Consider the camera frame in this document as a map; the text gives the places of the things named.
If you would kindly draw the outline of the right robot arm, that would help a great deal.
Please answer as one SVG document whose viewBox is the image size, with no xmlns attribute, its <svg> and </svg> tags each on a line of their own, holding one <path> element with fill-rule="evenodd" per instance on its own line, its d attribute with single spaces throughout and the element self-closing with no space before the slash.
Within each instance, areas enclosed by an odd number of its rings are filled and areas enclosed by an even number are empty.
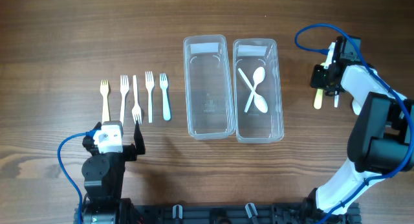
<svg viewBox="0 0 414 224">
<path fill-rule="evenodd" d="M 324 90 L 327 96 L 350 93 L 358 118 L 347 143 L 346 161 L 303 200 L 298 211 L 302 221 L 338 223 L 356 199 L 402 162 L 406 163 L 402 171 L 413 168 L 413 159 L 404 159 L 411 133 L 402 110 L 405 107 L 412 114 L 413 101 L 400 95 L 398 104 L 378 81 L 377 72 L 363 66 L 359 48 L 360 38 L 338 36 L 325 63 L 314 66 L 311 87 Z"/>
</svg>

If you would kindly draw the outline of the white thick-handled plastic spoon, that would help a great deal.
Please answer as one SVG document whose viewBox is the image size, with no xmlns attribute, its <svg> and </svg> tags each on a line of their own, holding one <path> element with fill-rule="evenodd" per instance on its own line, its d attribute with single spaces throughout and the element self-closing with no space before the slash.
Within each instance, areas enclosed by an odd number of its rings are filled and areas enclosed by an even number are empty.
<svg viewBox="0 0 414 224">
<path fill-rule="evenodd" d="M 362 107 L 358 104 L 358 102 L 355 99 L 353 99 L 351 105 L 352 105 L 352 110 L 354 114 L 359 115 L 362 110 Z"/>
</svg>

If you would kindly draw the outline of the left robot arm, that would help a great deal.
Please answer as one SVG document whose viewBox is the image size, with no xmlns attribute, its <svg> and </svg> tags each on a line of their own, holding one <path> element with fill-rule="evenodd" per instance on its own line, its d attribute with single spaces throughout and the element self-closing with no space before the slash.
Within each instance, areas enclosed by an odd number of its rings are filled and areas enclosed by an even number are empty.
<svg viewBox="0 0 414 224">
<path fill-rule="evenodd" d="M 83 147 L 91 154 L 82 166 L 86 195 L 80 198 L 75 213 L 77 223 L 144 223 L 144 218 L 129 198 L 122 197 L 125 163 L 146 153 L 135 124 L 134 143 L 122 143 L 120 121 L 97 123 L 83 138 Z"/>
</svg>

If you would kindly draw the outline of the large white plastic spoon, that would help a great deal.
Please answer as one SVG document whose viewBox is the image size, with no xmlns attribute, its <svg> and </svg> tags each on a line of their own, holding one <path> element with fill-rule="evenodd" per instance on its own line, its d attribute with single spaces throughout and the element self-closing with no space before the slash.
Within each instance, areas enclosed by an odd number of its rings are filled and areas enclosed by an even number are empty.
<svg viewBox="0 0 414 224">
<path fill-rule="evenodd" d="M 339 94 L 334 96 L 334 107 L 337 108 L 339 103 Z"/>
</svg>

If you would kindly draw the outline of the yellow plastic spoon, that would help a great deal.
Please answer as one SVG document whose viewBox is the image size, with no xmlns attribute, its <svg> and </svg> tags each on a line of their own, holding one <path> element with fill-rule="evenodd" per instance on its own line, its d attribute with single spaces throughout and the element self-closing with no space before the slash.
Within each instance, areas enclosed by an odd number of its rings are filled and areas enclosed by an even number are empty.
<svg viewBox="0 0 414 224">
<path fill-rule="evenodd" d="M 321 63 L 319 65 L 315 65 L 314 66 L 314 70 L 312 72 L 312 77 L 311 77 L 311 86 L 313 88 L 316 89 L 316 96 L 314 98 L 314 108 L 315 109 L 320 109 L 322 106 L 322 100 L 323 100 L 323 89 L 317 88 L 317 83 L 318 83 L 318 73 L 325 67 L 325 63 Z"/>
</svg>

